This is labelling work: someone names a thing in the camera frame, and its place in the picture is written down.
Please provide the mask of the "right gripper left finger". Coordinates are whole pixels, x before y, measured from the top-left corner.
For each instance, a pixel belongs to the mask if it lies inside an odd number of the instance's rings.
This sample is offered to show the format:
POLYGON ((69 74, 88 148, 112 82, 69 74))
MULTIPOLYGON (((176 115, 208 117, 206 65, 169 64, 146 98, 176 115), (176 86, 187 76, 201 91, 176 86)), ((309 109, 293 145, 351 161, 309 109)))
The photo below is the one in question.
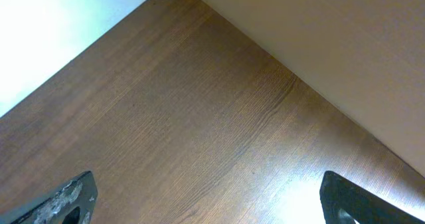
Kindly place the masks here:
POLYGON ((1 215, 7 224, 89 224, 98 190, 91 171, 85 171, 56 189, 1 215))

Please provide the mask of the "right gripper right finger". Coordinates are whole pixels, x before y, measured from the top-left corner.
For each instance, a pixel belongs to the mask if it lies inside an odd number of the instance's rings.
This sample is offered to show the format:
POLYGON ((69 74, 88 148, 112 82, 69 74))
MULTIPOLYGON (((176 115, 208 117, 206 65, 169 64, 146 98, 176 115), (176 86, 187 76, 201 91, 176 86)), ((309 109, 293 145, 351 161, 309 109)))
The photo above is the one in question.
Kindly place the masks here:
POLYGON ((424 224, 334 171, 324 173, 319 194, 326 224, 424 224))

